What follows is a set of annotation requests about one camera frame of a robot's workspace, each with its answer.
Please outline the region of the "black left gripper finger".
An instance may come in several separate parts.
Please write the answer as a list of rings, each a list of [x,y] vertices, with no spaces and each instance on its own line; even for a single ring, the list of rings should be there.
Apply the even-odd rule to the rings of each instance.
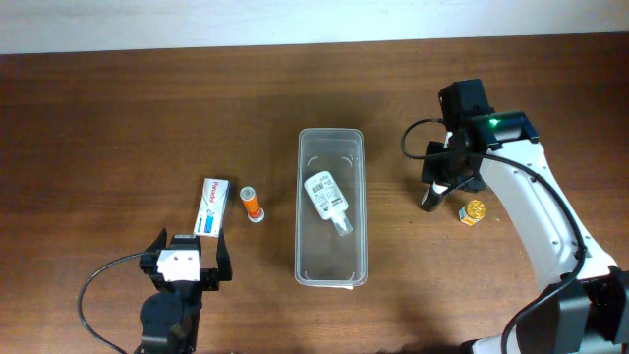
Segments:
[[[216,248],[216,261],[218,278],[220,281],[232,280],[232,266],[230,255],[225,242],[224,230],[219,230],[219,236]]]
[[[167,242],[167,231],[165,228],[162,228],[161,231],[158,233],[157,237],[155,238],[155,240],[146,249],[146,251],[148,253],[157,254],[166,247],[166,242]]]

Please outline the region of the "dark bottle white cap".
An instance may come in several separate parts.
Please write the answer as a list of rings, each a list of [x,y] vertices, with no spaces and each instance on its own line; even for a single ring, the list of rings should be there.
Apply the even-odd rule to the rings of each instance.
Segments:
[[[448,187],[432,183],[422,197],[421,209],[426,212],[433,212],[449,192]]]

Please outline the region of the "small jar gold lid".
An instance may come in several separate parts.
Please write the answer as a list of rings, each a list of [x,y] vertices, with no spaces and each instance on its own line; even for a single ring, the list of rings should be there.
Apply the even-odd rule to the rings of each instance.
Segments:
[[[471,200],[459,210],[459,220],[474,226],[486,216],[486,205],[479,200]]]

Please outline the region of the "white squeeze bottle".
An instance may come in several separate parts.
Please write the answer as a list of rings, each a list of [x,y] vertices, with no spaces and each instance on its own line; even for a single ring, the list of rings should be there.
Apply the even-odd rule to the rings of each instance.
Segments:
[[[347,236],[353,232],[346,211],[349,203],[329,171],[321,171],[304,182],[304,188],[323,220],[333,223],[337,233]]]

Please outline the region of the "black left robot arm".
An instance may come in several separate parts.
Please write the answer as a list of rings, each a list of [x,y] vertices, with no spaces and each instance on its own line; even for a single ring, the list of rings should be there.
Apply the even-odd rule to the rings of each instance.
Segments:
[[[140,312],[143,327],[138,353],[193,353],[202,309],[202,294],[230,281],[233,270],[224,233],[217,238],[217,266],[200,266],[201,239],[195,235],[167,238],[161,230],[139,261],[157,292]]]

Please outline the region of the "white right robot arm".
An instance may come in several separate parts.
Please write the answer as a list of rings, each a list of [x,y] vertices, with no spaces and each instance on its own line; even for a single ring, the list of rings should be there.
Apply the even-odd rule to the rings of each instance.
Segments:
[[[522,112],[464,110],[440,118],[447,136],[420,159],[432,211],[455,190],[489,187],[532,263],[539,296],[502,334],[464,353],[625,353],[628,273],[593,238],[558,186],[537,131]]]

